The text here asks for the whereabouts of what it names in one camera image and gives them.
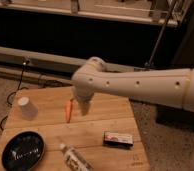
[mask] white cup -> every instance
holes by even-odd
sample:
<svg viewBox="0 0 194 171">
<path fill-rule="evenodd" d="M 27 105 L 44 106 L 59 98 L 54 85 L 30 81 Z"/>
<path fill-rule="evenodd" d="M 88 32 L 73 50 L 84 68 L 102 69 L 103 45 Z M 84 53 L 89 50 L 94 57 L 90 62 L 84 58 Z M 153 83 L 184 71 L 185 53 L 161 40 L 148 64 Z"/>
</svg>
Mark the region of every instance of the white cup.
<svg viewBox="0 0 194 171">
<path fill-rule="evenodd" d="M 37 115 L 37 108 L 31 103 L 28 97 L 21 97 L 18 100 L 18 106 L 22 115 L 28 120 L 32 120 Z"/>
</svg>

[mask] wooden table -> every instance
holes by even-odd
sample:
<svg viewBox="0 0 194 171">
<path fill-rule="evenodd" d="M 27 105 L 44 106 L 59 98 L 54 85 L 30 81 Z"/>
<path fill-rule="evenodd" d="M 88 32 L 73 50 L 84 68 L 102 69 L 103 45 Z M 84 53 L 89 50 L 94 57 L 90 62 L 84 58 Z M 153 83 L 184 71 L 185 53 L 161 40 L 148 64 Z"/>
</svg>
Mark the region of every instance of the wooden table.
<svg viewBox="0 0 194 171">
<path fill-rule="evenodd" d="M 17 105 L 20 97 L 29 97 L 38 109 L 31 121 L 24 119 Z M 72 97 L 71 87 L 21 90 L 17 93 L 0 139 L 1 154 L 7 142 L 23 131 L 38 132 L 45 141 L 46 151 L 34 170 L 70 170 L 59 151 L 60 142 L 74 146 L 94 170 L 149 170 L 149 163 L 129 101 L 126 98 L 96 93 L 87 114 L 81 114 L 76 101 L 71 123 L 65 121 L 65 104 Z M 104 131 L 131 133 L 131 150 L 104 147 Z"/>
</svg>

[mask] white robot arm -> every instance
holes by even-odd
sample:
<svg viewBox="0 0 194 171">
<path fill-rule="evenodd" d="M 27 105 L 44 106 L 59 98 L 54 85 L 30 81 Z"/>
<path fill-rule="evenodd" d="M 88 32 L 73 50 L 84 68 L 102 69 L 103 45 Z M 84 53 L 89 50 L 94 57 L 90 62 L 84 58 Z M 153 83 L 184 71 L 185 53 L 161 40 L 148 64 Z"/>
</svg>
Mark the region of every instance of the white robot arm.
<svg viewBox="0 0 194 171">
<path fill-rule="evenodd" d="M 72 82 L 78 102 L 102 92 L 194 112 L 194 69 L 109 73 L 102 59 L 92 57 Z"/>
</svg>

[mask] orange carrot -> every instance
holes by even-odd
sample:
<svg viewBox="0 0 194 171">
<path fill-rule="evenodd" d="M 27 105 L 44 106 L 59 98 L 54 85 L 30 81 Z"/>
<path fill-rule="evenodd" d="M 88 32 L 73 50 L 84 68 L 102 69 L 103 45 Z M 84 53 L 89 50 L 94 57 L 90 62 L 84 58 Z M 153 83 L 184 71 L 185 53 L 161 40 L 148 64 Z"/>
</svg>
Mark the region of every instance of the orange carrot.
<svg viewBox="0 0 194 171">
<path fill-rule="evenodd" d="M 66 122 L 69 123 L 71 120 L 71 112 L 73 108 L 73 99 L 67 101 L 66 107 L 65 107 L 65 117 L 66 117 Z"/>
</svg>

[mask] small box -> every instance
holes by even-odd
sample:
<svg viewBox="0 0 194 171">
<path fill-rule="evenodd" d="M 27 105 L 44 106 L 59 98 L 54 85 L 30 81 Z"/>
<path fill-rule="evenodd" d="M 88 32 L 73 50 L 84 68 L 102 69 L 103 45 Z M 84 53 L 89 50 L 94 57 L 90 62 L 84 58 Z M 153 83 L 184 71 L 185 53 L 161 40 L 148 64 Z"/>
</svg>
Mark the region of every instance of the small box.
<svg viewBox="0 0 194 171">
<path fill-rule="evenodd" d="M 105 131 L 103 144 L 109 147 L 129 149 L 133 146 L 133 137 L 131 134 Z"/>
</svg>

